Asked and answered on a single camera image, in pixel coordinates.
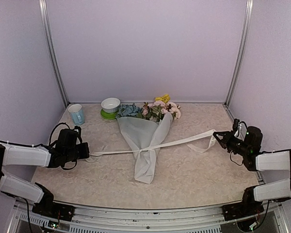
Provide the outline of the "pink fake flower bunch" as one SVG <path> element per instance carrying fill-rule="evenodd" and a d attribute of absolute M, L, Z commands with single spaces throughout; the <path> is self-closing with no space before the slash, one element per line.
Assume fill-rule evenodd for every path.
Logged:
<path fill-rule="evenodd" d="M 159 122 L 167 113 L 170 113 L 173 119 L 180 119 L 180 106 L 171 101 L 167 103 L 162 100 L 157 100 L 153 103 L 145 102 L 142 107 L 141 116 L 143 119 Z"/>

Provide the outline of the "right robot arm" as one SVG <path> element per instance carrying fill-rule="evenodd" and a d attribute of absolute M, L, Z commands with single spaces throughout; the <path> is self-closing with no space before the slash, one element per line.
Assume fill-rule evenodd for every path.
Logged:
<path fill-rule="evenodd" d="M 243 140 L 235 136 L 236 131 L 214 132 L 220 146 L 243 158 L 248 171 L 289 171 L 289 178 L 272 183 L 251 186 L 245 189 L 242 201 L 222 207 L 226 221 L 261 213 L 264 201 L 285 201 L 291 199 L 291 149 L 261 152 L 263 134 L 249 126 Z"/>

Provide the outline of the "cream printed ribbon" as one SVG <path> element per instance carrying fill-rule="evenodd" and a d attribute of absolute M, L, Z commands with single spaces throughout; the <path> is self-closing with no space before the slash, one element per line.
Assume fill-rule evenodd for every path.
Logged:
<path fill-rule="evenodd" d="M 94 154 L 90 154 L 89 158 L 86 158 L 85 161 L 88 163 L 95 163 L 99 160 L 99 159 L 95 159 L 95 157 L 101 157 L 103 155 L 136 153 L 136 152 L 143 152 L 143 151 L 148 151 L 148 150 L 155 150 L 155 149 L 161 149 L 161 148 L 166 148 L 166 147 L 178 146 L 178 145 L 182 145 L 182 144 L 185 144 L 186 146 L 188 146 L 190 149 L 192 149 L 193 151 L 195 151 L 197 153 L 204 153 L 215 145 L 215 143 L 217 141 L 213 135 L 215 132 L 216 132 L 216 130 L 212 129 L 212 130 L 209 130 L 207 132 L 200 133 L 200 134 L 197 134 L 197 135 L 194 135 L 194 136 L 191 136 L 188 138 L 184 138 L 181 140 L 172 141 L 172 142 L 168 142 L 168 143 L 164 143 L 164 144 L 160 144 L 160 145 L 156 145 L 156 146 L 149 146 L 147 148 L 138 149 L 138 150 L 108 151 L 108 152 L 99 151 L 99 152 L 95 152 Z M 207 138 L 207 137 L 210 137 L 210 140 L 209 140 L 208 147 L 205 149 L 199 148 L 199 147 L 192 144 L 192 142 L 194 142 L 194 141 L 197 141 L 197 140 L 200 140 L 203 138 Z"/>

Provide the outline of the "yellow fake flower stem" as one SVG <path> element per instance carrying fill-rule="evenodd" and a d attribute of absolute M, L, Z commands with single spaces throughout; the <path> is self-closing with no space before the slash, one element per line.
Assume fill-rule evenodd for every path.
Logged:
<path fill-rule="evenodd" d="M 168 94 L 164 94 L 163 96 L 155 98 L 155 101 L 162 101 L 164 103 L 168 103 L 169 100 L 170 100 L 170 96 Z"/>

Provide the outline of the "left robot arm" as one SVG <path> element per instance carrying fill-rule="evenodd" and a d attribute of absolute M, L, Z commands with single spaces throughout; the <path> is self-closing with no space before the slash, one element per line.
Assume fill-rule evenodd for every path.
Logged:
<path fill-rule="evenodd" d="M 0 192 L 23 198 L 33 203 L 32 212 L 57 220 L 71 221 L 75 208 L 54 201 L 54 195 L 43 185 L 31 183 L 5 172 L 5 166 L 39 166 L 62 168 L 66 163 L 77 163 L 89 158 L 88 143 L 81 138 L 80 127 L 63 129 L 58 138 L 48 145 L 21 145 L 0 141 Z"/>

